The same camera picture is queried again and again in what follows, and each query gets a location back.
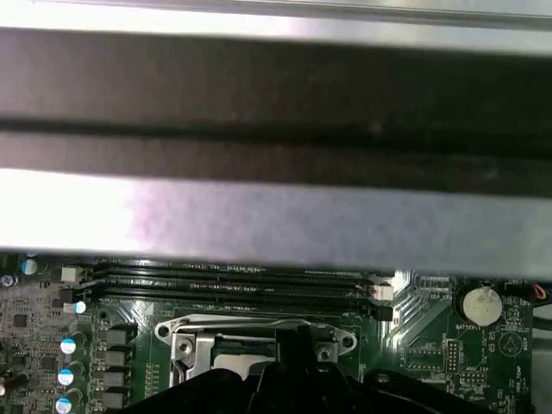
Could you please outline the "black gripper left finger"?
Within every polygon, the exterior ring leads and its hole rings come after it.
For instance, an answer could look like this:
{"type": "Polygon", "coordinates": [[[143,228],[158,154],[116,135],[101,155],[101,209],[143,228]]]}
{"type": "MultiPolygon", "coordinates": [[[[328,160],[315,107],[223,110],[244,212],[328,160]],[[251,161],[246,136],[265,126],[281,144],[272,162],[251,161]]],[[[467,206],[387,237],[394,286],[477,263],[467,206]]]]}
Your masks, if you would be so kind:
{"type": "Polygon", "coordinates": [[[285,413],[290,405],[274,387],[257,392],[260,376],[243,379],[216,368],[124,408],[124,413],[285,413]]]}

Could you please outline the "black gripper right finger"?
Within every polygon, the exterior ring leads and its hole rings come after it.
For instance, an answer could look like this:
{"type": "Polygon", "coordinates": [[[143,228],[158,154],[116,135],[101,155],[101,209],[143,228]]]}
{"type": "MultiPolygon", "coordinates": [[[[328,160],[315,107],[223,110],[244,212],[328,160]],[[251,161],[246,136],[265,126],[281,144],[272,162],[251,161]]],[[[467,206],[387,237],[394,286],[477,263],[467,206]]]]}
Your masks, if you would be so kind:
{"type": "Polygon", "coordinates": [[[491,413],[492,410],[430,384],[389,370],[372,370],[362,381],[344,375],[333,362],[357,339],[334,334],[329,358],[311,328],[293,331],[293,411],[295,413],[491,413]]]}

